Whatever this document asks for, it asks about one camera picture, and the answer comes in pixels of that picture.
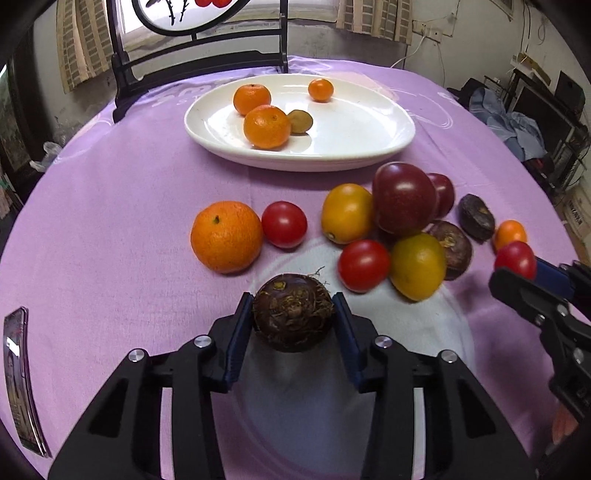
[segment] wall socket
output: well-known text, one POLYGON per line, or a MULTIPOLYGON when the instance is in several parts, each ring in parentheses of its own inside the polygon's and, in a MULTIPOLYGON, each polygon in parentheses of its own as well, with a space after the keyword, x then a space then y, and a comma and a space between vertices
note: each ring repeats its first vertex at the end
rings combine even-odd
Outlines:
POLYGON ((413 21, 413 32, 421 36, 425 35, 437 43, 441 43, 441 37, 443 36, 443 30, 441 28, 431 27, 426 23, 417 22, 416 20, 413 21))

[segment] silver bolt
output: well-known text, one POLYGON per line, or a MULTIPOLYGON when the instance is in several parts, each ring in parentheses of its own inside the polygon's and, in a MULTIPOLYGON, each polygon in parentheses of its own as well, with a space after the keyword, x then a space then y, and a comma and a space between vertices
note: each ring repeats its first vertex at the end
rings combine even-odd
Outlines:
POLYGON ((386 335, 378 335, 375 338, 374 343, 379 348, 390 348, 394 343, 394 340, 392 340, 389 336, 386 335))
POLYGON ((145 356, 146 354, 141 348, 136 348, 135 350, 129 352, 127 358, 131 360, 133 363, 136 363, 140 360, 143 360, 145 356))
POLYGON ((575 348, 573 350, 573 358, 574 358, 574 361, 580 365, 583 363, 583 360, 585 360, 585 355, 580 348, 575 348))
POLYGON ((212 338, 209 335, 199 335, 193 340, 196 347, 205 348, 212 344, 212 338))
POLYGON ((563 316, 563 317, 566 317, 566 316, 569 314, 569 310, 568 310, 568 308, 567 308, 567 307, 565 307, 565 306, 564 306, 564 305, 562 305, 562 304, 559 304, 559 305, 556 307, 556 310, 557 310, 557 311, 558 311, 558 313, 560 313, 560 315, 561 315, 561 316, 563 316))
POLYGON ((457 353, 453 350, 444 350, 441 352, 441 359, 448 364, 452 364, 457 360, 457 353))

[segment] red tomato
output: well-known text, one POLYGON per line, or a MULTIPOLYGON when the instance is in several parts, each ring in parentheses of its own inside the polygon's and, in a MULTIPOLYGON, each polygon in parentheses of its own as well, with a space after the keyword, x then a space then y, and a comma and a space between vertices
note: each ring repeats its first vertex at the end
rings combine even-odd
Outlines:
POLYGON ((357 293, 365 293, 388 276, 390 255, 375 240, 357 240, 345 247, 337 268, 345 287, 357 293))
POLYGON ((270 204, 262 213, 261 222, 267 240, 279 248, 297 247, 308 230, 306 215, 290 202, 270 204))
POLYGON ((537 262, 531 247, 525 242, 511 242, 496 254, 495 270, 507 267, 522 277, 533 280, 537 269, 537 262))

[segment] white plate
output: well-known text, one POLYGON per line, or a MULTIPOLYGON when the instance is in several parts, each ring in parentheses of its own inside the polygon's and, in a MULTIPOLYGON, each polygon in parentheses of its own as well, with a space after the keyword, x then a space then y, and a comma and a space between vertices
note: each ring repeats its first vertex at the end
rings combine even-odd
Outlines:
POLYGON ((191 137, 210 152, 252 167, 285 171, 336 171, 371 165, 405 148, 413 139, 413 120, 384 95, 339 79, 331 100, 319 103, 308 95, 315 75, 276 74, 227 83, 198 98, 184 123, 191 137), (242 131, 243 117, 232 105, 240 85, 260 83, 271 103, 285 113, 308 112, 314 125, 306 135, 291 136, 276 150, 253 147, 242 131))

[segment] tablecloth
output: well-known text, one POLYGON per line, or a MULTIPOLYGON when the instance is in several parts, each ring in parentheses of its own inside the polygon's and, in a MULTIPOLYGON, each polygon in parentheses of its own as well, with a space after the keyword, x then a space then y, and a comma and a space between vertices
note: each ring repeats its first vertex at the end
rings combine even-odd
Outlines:
MULTIPOLYGON (((448 175, 458 199, 479 195, 499 221, 518 219, 547 261, 575 258, 544 193, 486 125, 440 86, 411 72, 351 61, 291 57, 289 65, 291 72, 341 77, 396 99, 417 126, 396 160, 448 175)), ((266 73, 274 69, 211 74, 154 89, 116 125, 111 103, 68 143, 20 214, 0 261, 0 314, 20 305, 30 310, 33 395, 54 455, 131 349, 151 355, 176 350, 232 313, 243 291, 284 271, 310 274, 324 267, 319 275, 331 293, 343 289, 335 274, 340 250, 322 236, 320 206, 340 183, 371 187, 377 166, 338 173, 249 168, 209 154, 183 128, 195 98, 266 73), (189 231, 196 213, 218 200, 240 200, 259 215, 273 201, 294 202, 309 219, 307 239, 294 252, 265 244, 242 274, 210 272, 193 255, 189 231)), ((455 210, 449 219, 457 222, 455 210)), ((491 297, 491 246, 474 248, 470 270, 427 301, 409 304, 387 282, 365 296, 346 295, 355 313, 406 347, 458 351, 531 450, 549 439, 556 409, 547 389, 551 362, 536 328, 491 297)), ((4 386, 0 390, 0 419, 20 444, 4 386)), ((227 477, 358 478, 371 402, 370 394, 358 395, 346 381, 333 338, 301 354, 251 342, 233 392, 213 396, 227 477)), ((169 410, 165 395, 167 479, 173 477, 169 410)), ((417 478, 423 441, 417 432, 417 478)), ((46 476, 51 459, 24 452, 46 476)))

